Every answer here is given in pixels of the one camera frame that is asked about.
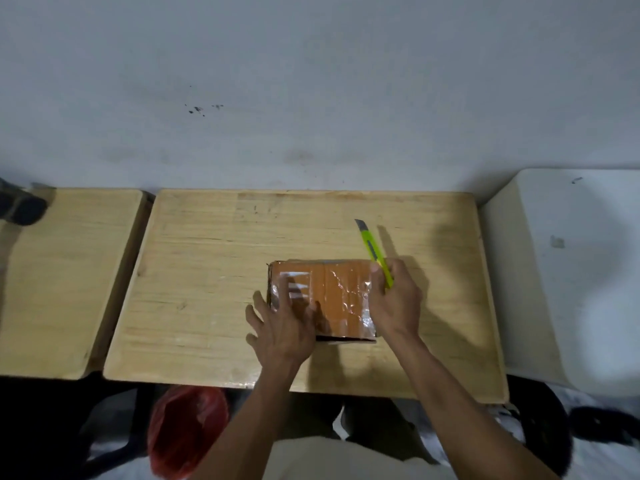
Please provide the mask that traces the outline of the person's left hand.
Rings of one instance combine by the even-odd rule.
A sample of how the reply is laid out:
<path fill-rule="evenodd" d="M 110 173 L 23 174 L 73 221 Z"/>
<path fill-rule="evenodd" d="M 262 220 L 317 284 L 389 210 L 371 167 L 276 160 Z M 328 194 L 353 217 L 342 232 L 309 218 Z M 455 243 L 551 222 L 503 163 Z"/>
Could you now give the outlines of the person's left hand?
<path fill-rule="evenodd" d="M 302 331 L 302 316 L 296 314 L 290 296 L 287 276 L 277 281 L 278 306 L 272 309 L 274 316 L 270 321 L 252 321 L 252 304 L 245 309 L 245 319 L 253 332 L 260 336 L 260 350 L 253 350 L 264 374 L 277 374 L 292 380 L 300 366 L 311 356 L 315 341 L 305 340 Z"/>

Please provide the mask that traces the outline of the person's right hand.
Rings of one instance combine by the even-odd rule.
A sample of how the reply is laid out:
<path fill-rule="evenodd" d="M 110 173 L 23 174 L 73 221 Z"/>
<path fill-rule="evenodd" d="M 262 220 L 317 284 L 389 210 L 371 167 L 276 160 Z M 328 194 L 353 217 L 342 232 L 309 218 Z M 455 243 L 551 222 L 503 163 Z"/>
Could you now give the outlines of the person's right hand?
<path fill-rule="evenodd" d="M 378 334 L 391 346 L 418 338 L 422 291 L 404 261 L 391 258 L 386 263 L 394 284 L 385 297 L 369 295 L 369 313 Z"/>

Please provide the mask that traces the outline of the taped brown cardboard box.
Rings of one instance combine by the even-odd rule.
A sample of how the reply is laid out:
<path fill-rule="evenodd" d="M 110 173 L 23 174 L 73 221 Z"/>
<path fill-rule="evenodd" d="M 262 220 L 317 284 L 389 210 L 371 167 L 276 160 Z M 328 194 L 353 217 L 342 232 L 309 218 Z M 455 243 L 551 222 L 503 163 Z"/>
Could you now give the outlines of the taped brown cardboard box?
<path fill-rule="evenodd" d="M 278 309 L 278 282 L 284 276 L 297 317 L 316 306 L 316 341 L 374 343 L 378 335 L 369 312 L 370 271 L 368 260 L 277 260 L 268 265 L 267 304 Z"/>

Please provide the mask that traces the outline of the yellow-green utility knife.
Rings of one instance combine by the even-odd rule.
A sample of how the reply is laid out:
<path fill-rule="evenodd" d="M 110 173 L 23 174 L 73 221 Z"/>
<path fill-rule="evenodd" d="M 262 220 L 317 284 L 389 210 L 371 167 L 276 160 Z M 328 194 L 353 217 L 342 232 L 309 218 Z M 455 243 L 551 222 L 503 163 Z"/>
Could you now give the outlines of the yellow-green utility knife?
<path fill-rule="evenodd" d="M 390 273 L 388 265 L 386 263 L 386 259 L 383 256 L 383 253 L 375 240 L 372 232 L 369 230 L 366 223 L 361 219 L 355 219 L 358 230 L 361 234 L 362 240 L 366 249 L 369 252 L 370 259 L 377 263 L 380 266 L 383 274 L 385 276 L 386 288 L 391 288 L 394 284 L 394 279 Z"/>

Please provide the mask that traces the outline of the person's left forearm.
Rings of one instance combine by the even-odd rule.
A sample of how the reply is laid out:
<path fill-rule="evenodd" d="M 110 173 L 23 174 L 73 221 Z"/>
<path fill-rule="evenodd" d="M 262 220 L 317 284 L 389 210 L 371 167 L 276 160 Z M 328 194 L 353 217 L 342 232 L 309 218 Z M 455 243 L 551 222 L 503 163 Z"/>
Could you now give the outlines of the person's left forearm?
<path fill-rule="evenodd" d="M 252 392 L 189 480 L 262 480 L 291 401 L 300 362 L 263 366 Z"/>

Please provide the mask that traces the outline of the person's right forearm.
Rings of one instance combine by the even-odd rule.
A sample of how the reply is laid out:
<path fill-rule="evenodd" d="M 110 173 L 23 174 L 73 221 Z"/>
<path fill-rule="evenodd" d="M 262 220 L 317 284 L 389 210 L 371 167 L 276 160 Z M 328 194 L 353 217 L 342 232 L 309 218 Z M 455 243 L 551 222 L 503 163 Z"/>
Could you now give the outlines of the person's right forearm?
<path fill-rule="evenodd" d="M 560 480 L 478 404 L 416 334 L 386 336 L 458 480 Z"/>

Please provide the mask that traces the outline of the red plastic bag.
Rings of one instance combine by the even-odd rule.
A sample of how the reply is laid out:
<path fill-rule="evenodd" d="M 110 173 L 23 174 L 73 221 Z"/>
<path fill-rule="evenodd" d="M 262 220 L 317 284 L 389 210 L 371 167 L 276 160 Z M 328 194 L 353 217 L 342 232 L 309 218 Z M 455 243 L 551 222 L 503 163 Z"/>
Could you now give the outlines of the red plastic bag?
<path fill-rule="evenodd" d="M 155 403 L 147 430 L 152 473 L 162 480 L 185 480 L 219 438 L 229 419 L 222 388 L 169 387 Z"/>

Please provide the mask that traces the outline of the person's light shirt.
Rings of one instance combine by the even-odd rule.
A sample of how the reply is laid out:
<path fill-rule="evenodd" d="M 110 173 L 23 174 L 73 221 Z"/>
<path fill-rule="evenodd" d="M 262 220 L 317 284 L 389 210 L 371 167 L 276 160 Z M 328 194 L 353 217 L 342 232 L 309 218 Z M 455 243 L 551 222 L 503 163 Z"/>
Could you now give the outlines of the person's light shirt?
<path fill-rule="evenodd" d="M 312 436 L 277 441 L 262 480 L 458 480 L 452 468 L 396 460 L 363 446 Z"/>

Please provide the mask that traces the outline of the white table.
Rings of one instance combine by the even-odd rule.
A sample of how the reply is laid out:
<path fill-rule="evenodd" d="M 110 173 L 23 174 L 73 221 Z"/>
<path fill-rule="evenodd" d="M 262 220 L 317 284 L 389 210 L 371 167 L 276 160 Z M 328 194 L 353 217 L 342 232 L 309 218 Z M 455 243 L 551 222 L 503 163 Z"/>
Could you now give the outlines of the white table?
<path fill-rule="evenodd" d="M 479 217 L 507 372 L 640 396 L 640 169 L 524 169 Z"/>

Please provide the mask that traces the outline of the wooden desk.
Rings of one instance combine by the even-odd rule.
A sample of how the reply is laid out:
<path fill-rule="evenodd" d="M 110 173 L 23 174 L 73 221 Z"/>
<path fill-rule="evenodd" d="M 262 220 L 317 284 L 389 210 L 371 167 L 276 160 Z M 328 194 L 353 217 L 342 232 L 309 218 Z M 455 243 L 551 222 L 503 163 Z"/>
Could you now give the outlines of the wooden desk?
<path fill-rule="evenodd" d="M 30 226 L 0 223 L 0 378 L 102 371 L 150 217 L 140 189 L 54 188 Z"/>

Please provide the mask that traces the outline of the dark round object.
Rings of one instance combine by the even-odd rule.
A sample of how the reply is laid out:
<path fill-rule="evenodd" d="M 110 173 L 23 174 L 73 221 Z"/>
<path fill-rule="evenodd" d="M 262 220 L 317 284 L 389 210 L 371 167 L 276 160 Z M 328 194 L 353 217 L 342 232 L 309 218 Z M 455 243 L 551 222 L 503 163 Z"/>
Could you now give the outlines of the dark round object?
<path fill-rule="evenodd" d="M 0 220 L 31 226 L 44 217 L 48 202 L 0 177 Z"/>

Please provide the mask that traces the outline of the black chair frame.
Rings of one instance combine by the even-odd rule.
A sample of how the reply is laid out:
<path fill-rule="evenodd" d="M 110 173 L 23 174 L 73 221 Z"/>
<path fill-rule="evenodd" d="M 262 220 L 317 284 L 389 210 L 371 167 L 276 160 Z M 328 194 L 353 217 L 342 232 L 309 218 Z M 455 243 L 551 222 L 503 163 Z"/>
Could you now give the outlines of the black chair frame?
<path fill-rule="evenodd" d="M 70 480 L 95 480 L 147 455 L 147 429 L 156 386 L 110 381 L 100 375 L 88 380 L 88 399 L 74 441 Z"/>

